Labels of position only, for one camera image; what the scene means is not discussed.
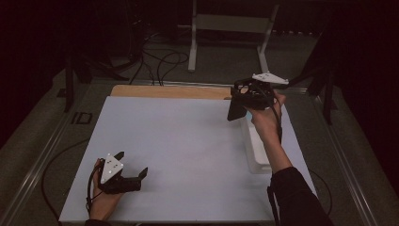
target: white board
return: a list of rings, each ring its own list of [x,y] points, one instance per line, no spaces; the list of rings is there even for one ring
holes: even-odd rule
[[[252,174],[230,101],[108,97],[73,181],[60,221],[88,219],[88,177],[97,158],[125,152],[122,176],[148,167],[141,191],[126,193],[110,220],[253,222],[273,220],[270,174]],[[314,191],[288,113],[282,144]]]

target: dark background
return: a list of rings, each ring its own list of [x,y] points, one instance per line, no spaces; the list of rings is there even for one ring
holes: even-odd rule
[[[133,2],[140,9],[133,13],[143,19],[146,27],[158,29],[173,39],[178,39],[176,24],[190,24],[191,1]],[[199,9],[232,15],[263,14],[254,7],[255,1],[246,3],[203,0]],[[281,4],[274,27],[281,35],[300,31],[319,36],[324,31],[309,62],[316,65],[339,62],[334,68],[335,84],[343,90],[345,100],[397,193],[398,21],[396,1],[293,0]],[[0,2],[0,146],[50,89],[52,78],[64,69],[65,53],[71,43],[77,49],[86,46],[88,49],[82,51],[97,57],[96,51],[106,49],[107,38],[100,33],[105,27],[108,31],[112,29],[109,25],[96,19],[90,2]]]

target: metal stand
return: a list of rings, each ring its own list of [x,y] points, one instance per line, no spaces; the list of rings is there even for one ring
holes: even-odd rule
[[[197,61],[197,29],[220,30],[220,31],[240,31],[264,34],[263,43],[258,46],[258,56],[262,68],[262,73],[269,73],[269,69],[264,56],[264,50],[269,41],[273,24],[276,19],[279,5],[273,7],[269,18],[237,17],[208,15],[197,13],[197,0],[193,0],[193,17],[191,28],[191,49],[188,61],[188,71],[193,73],[196,70]]]
[[[285,89],[291,87],[309,77],[313,77],[308,87],[308,93],[318,96],[325,88],[323,115],[328,124],[332,124],[330,112],[332,105],[332,91],[334,76],[339,75],[345,59],[347,58],[347,29],[346,10],[337,8],[329,19],[322,35],[309,56],[301,75],[292,79]]]

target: metal frame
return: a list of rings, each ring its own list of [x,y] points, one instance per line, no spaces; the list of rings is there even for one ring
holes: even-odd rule
[[[236,17],[208,15],[197,13],[197,0],[193,0],[193,16],[191,25],[191,48],[188,59],[188,71],[193,73],[196,70],[197,62],[197,29],[207,30],[223,30],[223,31],[241,31],[264,34],[261,45],[258,46],[258,57],[261,64],[262,73],[269,73],[264,51],[269,42],[273,25],[276,19],[279,5],[273,7],[273,11],[269,18],[255,17]]]
[[[210,85],[210,84],[196,84],[196,83],[168,83],[168,86],[182,86],[182,85],[193,86],[193,87],[197,86],[226,87],[217,84]],[[82,92],[79,91],[77,103],[80,103],[80,101],[83,99],[86,90],[87,87],[83,88]],[[289,88],[286,90],[282,90],[281,92],[307,95],[307,91],[305,89],[297,89],[297,88]],[[367,202],[364,191],[362,190],[361,185],[359,184],[354,172],[352,171],[352,168],[346,158],[345,151],[337,139],[333,126],[327,124],[324,119],[323,110],[322,110],[323,103],[320,100],[320,97],[314,98],[312,102],[314,109],[317,112],[319,121],[322,124],[324,124],[324,127],[326,128],[326,135],[328,136],[329,140],[333,145],[334,154],[336,156],[338,165],[343,174],[343,178],[345,179],[349,191],[352,195],[352,198],[354,199],[355,205],[359,210],[359,214],[363,220],[364,225],[378,226],[379,224],[376,220],[373,210],[371,209],[369,203]],[[25,203],[29,199],[31,193],[33,192],[33,189],[35,188],[37,182],[40,179],[45,164],[49,161],[51,155],[55,152],[56,146],[60,141],[60,139],[62,138],[66,124],[71,120],[72,112],[77,108],[77,106],[78,106],[77,104],[74,104],[72,106],[72,111],[69,114],[65,114],[60,120],[57,128],[50,137],[46,147],[43,148],[40,157],[35,162],[32,169],[30,169],[30,171],[26,174],[24,181],[22,182],[19,190],[16,192],[16,195],[14,196],[8,209],[6,210],[4,215],[0,218],[0,225],[12,225],[15,218],[17,218],[18,215],[21,213]]]

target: wooden edge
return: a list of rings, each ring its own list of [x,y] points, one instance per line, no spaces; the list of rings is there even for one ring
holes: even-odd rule
[[[206,87],[154,87],[116,85],[111,96],[119,97],[161,97],[161,98],[187,98],[227,100],[231,98],[230,88]]]

